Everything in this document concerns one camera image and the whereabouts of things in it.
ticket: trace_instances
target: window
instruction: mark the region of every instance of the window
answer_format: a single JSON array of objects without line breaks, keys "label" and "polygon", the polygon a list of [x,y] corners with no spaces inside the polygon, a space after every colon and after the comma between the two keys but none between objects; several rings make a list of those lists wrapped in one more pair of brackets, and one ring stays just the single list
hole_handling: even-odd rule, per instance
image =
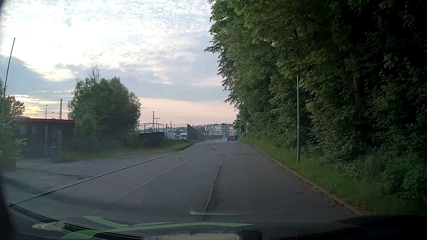
[{"label": "window", "polygon": [[19,134],[26,135],[26,125],[22,125],[19,127]]}]

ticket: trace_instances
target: red roof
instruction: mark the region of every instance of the red roof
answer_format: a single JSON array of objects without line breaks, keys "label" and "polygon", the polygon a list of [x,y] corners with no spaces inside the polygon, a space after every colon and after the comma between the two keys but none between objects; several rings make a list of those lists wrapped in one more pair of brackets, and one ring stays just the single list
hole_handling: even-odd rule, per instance
[{"label": "red roof", "polygon": [[44,123],[74,123],[75,120],[67,119],[46,119],[46,118],[20,118],[20,117],[5,117],[4,120],[17,120],[20,122],[44,122]]}]

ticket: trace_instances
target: sky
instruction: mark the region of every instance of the sky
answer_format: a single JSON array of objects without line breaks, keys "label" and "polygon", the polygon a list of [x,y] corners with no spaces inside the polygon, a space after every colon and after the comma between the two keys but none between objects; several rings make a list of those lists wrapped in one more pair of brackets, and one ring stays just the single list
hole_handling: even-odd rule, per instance
[{"label": "sky", "polygon": [[63,119],[76,77],[93,65],[141,99],[141,122],[232,123],[211,44],[207,0],[7,0],[1,9],[0,77],[28,117]]}]

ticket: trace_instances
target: asphalt road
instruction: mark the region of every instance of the asphalt road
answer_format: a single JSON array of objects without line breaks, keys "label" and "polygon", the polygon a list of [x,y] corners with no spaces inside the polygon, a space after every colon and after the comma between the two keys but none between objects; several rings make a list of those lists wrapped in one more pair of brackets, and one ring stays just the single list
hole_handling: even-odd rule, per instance
[{"label": "asphalt road", "polygon": [[20,205],[59,219],[98,216],[134,224],[351,217],[249,144],[224,140],[195,143]]}]

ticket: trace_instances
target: windshield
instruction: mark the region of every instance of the windshield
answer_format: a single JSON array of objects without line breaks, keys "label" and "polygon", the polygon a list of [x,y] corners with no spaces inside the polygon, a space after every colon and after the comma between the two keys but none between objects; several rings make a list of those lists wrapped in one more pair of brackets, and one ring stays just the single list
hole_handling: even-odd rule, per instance
[{"label": "windshield", "polygon": [[427,1],[1,3],[13,211],[118,231],[427,215]]}]

